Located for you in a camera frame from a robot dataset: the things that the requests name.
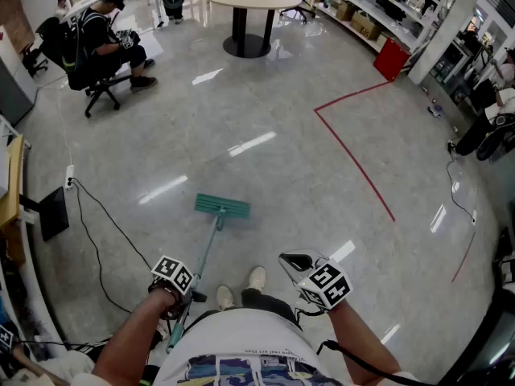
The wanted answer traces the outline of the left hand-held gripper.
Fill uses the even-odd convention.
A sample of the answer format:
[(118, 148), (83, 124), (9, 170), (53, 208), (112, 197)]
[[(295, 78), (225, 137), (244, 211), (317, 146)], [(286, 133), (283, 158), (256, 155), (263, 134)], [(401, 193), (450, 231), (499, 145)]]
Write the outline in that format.
[(162, 320), (176, 320), (191, 301), (207, 301), (205, 294), (196, 289), (192, 290), (194, 274), (183, 262), (163, 255), (152, 268), (151, 273), (153, 280), (148, 287), (148, 292), (152, 293), (156, 289), (164, 289), (175, 299), (174, 305), (168, 306), (162, 312)]

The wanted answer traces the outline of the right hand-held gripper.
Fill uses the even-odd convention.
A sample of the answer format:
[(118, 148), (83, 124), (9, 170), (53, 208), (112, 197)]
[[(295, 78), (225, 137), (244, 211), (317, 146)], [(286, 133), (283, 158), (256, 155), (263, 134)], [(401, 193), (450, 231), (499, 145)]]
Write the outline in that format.
[[(296, 289), (305, 300), (323, 310), (332, 310), (352, 292), (352, 285), (341, 265), (314, 249), (287, 251), (280, 254), (278, 259), (289, 278), (297, 283)], [(327, 262), (304, 278), (306, 265), (324, 261)]]

